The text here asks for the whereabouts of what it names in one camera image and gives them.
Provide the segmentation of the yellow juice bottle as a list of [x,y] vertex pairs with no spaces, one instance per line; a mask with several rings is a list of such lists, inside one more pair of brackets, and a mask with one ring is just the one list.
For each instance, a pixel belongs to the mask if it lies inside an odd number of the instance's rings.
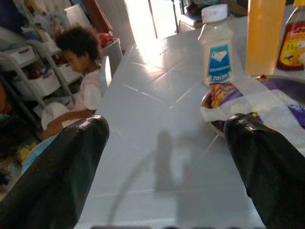
[[274,72],[286,0],[248,0],[245,73]]

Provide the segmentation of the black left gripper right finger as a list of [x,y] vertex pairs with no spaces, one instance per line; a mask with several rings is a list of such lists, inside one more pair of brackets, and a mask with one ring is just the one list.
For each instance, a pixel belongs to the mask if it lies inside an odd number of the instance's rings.
[[224,137],[266,229],[305,229],[305,157],[279,132],[234,114]]

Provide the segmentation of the white mayonnaise squeeze bottle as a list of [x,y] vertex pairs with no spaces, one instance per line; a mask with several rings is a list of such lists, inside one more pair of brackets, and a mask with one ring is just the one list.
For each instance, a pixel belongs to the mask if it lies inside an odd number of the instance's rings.
[[225,83],[234,78],[234,33],[227,23],[228,5],[217,4],[202,9],[202,82],[205,86]]

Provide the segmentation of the child in pink shirt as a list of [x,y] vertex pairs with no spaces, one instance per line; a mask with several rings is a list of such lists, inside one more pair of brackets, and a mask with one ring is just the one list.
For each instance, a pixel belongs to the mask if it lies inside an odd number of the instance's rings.
[[55,43],[72,70],[82,74],[83,79],[74,106],[49,122],[42,139],[57,135],[73,121],[91,116],[102,102],[101,67],[97,63],[101,47],[97,36],[87,28],[75,26],[57,33]]

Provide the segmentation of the white storage basket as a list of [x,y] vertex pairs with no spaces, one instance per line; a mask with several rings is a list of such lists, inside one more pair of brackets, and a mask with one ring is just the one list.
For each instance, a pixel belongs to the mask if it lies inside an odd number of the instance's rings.
[[37,79],[31,79],[29,82],[42,97],[48,96],[60,88],[60,82],[55,75],[54,70],[49,70],[47,74]]
[[71,83],[82,77],[82,75],[75,72],[68,63],[58,65],[57,67],[67,83]]
[[8,50],[8,55],[11,56],[18,64],[24,64],[36,57],[31,46]]

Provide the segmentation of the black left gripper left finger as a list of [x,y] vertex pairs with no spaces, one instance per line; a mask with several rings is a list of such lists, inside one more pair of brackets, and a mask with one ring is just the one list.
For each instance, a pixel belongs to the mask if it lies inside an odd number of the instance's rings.
[[0,201],[0,229],[74,229],[109,135],[101,115],[62,129]]

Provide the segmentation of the white metal shelving rack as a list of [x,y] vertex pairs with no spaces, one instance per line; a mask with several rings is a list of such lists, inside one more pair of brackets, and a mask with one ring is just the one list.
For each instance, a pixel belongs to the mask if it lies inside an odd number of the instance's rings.
[[[8,55],[8,50],[25,46],[31,46],[36,57],[24,64],[18,64]],[[40,78],[52,69],[61,85],[60,88],[52,94],[62,94],[64,97],[68,97],[70,102],[75,102],[75,96],[71,92],[69,85],[80,78],[71,83],[67,83],[64,80],[57,67],[61,64],[55,62],[60,56],[61,49],[59,49],[53,41],[40,42],[20,38],[17,39],[17,42],[11,43],[0,39],[0,81],[3,83],[8,94],[17,103],[18,107],[35,126],[39,125],[38,118],[27,108],[25,102],[35,101],[40,109],[44,109],[49,101],[47,99],[48,96],[42,97],[38,94],[29,80]]]

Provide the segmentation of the purple wrapper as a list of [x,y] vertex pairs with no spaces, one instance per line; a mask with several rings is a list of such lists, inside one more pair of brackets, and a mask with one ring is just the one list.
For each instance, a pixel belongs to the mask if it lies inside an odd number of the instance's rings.
[[305,109],[300,105],[291,104],[288,106],[290,112],[296,118],[300,126],[305,130]]

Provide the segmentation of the orange and purple snack packet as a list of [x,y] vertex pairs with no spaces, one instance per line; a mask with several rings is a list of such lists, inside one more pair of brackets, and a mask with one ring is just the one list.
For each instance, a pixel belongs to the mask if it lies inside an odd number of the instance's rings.
[[210,85],[210,107],[217,108],[225,102],[242,96],[242,93],[230,82],[213,83]]

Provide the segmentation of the white ribbed bin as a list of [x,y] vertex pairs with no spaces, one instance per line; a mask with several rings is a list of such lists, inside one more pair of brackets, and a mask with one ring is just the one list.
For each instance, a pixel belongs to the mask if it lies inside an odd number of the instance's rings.
[[84,28],[92,29],[88,17],[79,4],[65,8],[64,12],[71,26],[82,26]]

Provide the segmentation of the honey bottle with red label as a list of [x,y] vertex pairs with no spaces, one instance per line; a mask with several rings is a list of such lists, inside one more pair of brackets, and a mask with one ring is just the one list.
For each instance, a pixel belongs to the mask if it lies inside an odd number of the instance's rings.
[[294,0],[294,10],[285,24],[276,67],[282,71],[305,69],[305,0]]

